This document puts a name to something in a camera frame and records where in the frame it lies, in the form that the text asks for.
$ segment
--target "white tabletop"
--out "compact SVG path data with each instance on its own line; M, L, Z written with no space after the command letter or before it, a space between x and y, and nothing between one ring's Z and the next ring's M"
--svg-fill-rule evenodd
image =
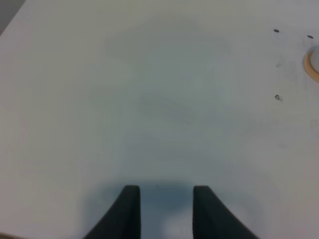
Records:
M0 231L80 239L139 184L143 238L190 239L209 185L261 238L317 239L318 9L27 0L0 36Z

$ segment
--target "white table surface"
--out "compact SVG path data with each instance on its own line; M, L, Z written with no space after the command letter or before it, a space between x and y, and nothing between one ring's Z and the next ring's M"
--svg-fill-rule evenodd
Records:
M203 184L263 239L319 238L318 11L27 0L0 36L0 231L80 239L139 184L143 239L190 239Z

